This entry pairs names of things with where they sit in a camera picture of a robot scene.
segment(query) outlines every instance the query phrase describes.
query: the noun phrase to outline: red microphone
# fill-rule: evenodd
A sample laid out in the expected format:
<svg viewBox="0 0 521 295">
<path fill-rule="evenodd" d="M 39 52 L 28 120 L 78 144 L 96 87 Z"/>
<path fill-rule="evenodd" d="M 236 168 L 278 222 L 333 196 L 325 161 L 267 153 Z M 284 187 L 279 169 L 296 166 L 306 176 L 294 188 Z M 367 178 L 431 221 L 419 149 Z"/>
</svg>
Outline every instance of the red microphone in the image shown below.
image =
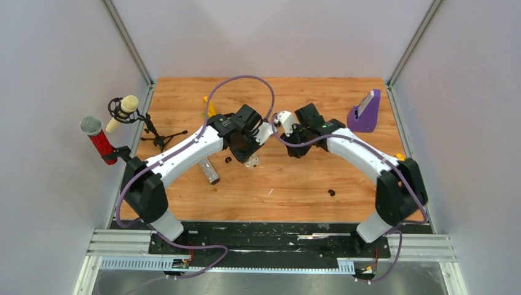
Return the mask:
<svg viewBox="0 0 521 295">
<path fill-rule="evenodd" d="M 109 143 L 107 136 L 103 133 L 101 128 L 101 121 L 94 116 L 84 117 L 80 123 L 80 128 L 88 135 L 94 147 L 98 150 L 102 157 L 110 155 L 114 152 L 114 147 Z M 117 157 L 111 160 L 104 159 L 107 165 L 114 165 L 117 162 Z"/>
</svg>

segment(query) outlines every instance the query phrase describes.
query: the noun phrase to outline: white wall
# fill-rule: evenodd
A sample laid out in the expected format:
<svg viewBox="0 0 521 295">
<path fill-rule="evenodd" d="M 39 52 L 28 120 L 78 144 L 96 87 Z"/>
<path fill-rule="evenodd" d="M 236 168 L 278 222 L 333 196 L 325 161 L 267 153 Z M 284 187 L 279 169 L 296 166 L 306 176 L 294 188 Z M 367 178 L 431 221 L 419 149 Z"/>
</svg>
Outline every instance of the white wall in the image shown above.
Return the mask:
<svg viewBox="0 0 521 295">
<path fill-rule="evenodd" d="M 114 2 L 154 78 L 389 78 L 431 0 Z"/>
<path fill-rule="evenodd" d="M 101 1 L 0 4 L 0 294 L 71 294 L 122 163 L 79 128 L 145 86 Z M 131 127 L 112 144 L 128 144 Z"/>
<path fill-rule="evenodd" d="M 519 294 L 521 2 L 447 0 L 396 86 L 469 293 Z"/>
</svg>

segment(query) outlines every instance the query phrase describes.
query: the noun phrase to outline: black tripod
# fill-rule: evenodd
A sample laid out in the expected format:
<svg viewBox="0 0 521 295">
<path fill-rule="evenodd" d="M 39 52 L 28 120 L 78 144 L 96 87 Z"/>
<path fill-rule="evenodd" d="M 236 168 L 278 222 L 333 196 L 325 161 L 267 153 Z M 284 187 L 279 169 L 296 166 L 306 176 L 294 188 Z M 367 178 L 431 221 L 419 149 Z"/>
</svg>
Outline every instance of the black tripod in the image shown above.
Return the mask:
<svg viewBox="0 0 521 295">
<path fill-rule="evenodd" d="M 184 130 L 183 132 L 175 133 L 168 136 L 162 136 L 157 133 L 157 130 L 154 127 L 154 124 L 152 123 L 151 117 L 149 114 L 142 115 L 139 113 L 139 110 L 136 110 L 134 112 L 125 112 L 121 109 L 121 100 L 122 97 L 117 97 L 109 102 L 108 109 L 110 115 L 115 118 L 116 121 L 123 123 L 123 124 L 131 124 L 136 121 L 143 121 L 145 122 L 146 128 L 144 131 L 146 133 L 152 133 L 154 135 L 154 138 L 144 138 L 141 137 L 140 139 L 143 141 L 151 140 L 154 146 L 158 146 L 161 152 L 165 150 L 165 147 L 168 145 L 168 143 L 174 138 L 174 136 L 182 135 L 188 133 L 187 130 Z"/>
<path fill-rule="evenodd" d="M 159 135 L 159 133 L 157 133 L 157 130 L 155 129 L 154 124 L 150 120 L 150 115 L 149 114 L 145 114 L 145 116 L 138 114 L 138 118 L 139 118 L 139 120 L 145 122 L 146 128 L 144 129 L 144 131 L 146 133 L 152 132 L 152 134 L 154 135 L 154 138 L 142 137 L 140 139 L 143 140 L 143 141 L 151 140 L 152 143 L 154 144 L 154 146 L 158 146 L 159 147 L 161 152 L 163 152 L 165 150 L 165 147 L 172 140 L 172 138 L 174 138 L 174 136 L 178 136 L 178 135 L 182 135 L 182 134 L 188 133 L 187 130 L 184 130 L 182 132 L 174 133 L 172 135 L 162 136 L 162 135 Z"/>
</svg>

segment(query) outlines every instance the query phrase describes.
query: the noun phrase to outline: microphone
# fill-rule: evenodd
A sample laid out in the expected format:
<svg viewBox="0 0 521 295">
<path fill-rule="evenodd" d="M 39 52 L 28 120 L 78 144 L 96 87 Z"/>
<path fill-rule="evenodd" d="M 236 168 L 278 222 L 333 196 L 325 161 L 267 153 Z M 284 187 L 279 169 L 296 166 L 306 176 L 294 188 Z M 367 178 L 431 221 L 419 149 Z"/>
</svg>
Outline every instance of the microphone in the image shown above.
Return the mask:
<svg viewBox="0 0 521 295">
<path fill-rule="evenodd" d="M 119 104 L 121 108 L 120 111 L 116 111 L 114 117 L 121 117 L 122 119 L 128 117 L 131 113 L 135 112 L 138 109 L 139 100 L 134 95 L 129 95 L 123 98 Z M 105 130 L 110 133 L 113 132 L 120 124 L 116 118 L 112 118 L 110 122 L 107 124 Z"/>
<path fill-rule="evenodd" d="M 106 157 L 114 152 L 114 147 L 109 143 L 107 136 L 101 128 L 101 121 L 94 116 L 84 117 L 80 123 L 81 130 L 88 135 L 94 147 L 98 150 L 101 158 Z M 103 159 L 107 165 L 114 165 L 117 157 L 114 159 Z"/>
</svg>

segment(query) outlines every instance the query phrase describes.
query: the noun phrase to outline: purple object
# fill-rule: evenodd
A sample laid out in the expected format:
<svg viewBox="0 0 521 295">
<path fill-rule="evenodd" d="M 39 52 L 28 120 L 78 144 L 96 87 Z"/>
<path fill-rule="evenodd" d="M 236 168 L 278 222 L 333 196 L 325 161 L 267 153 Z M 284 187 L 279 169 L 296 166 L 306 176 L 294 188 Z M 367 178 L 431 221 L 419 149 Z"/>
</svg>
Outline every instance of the purple object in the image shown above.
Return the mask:
<svg viewBox="0 0 521 295">
<path fill-rule="evenodd" d="M 347 115 L 347 127 L 353 132 L 373 132 L 378 122 L 380 89 L 372 90 L 362 103 L 353 107 Z"/>
</svg>

